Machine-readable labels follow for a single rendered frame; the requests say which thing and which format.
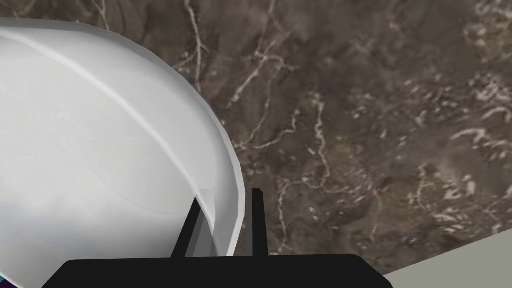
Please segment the white bowl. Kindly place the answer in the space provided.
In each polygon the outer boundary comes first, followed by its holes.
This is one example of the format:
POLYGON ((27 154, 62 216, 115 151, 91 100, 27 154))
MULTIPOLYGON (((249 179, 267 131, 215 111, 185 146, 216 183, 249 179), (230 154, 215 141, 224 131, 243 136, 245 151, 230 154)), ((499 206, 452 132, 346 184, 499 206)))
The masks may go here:
POLYGON ((234 255, 239 159, 192 85, 95 26, 0 18, 0 276, 43 288, 67 261, 167 258, 193 201, 205 255, 234 255))

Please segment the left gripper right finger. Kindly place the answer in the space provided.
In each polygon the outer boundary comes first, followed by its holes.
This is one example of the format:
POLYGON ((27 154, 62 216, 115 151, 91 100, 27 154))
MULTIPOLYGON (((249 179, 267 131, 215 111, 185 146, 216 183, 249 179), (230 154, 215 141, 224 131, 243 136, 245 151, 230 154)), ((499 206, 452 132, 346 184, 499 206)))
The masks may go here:
POLYGON ((264 195, 259 188, 246 192, 245 255, 269 256, 264 195))

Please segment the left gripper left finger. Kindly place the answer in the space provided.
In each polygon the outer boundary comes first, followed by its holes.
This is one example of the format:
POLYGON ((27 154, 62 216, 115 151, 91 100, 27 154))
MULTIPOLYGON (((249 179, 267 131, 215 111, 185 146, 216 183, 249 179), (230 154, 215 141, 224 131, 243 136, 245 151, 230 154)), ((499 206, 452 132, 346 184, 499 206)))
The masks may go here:
POLYGON ((195 198, 188 212, 172 258, 215 258, 217 248, 204 211, 195 198))

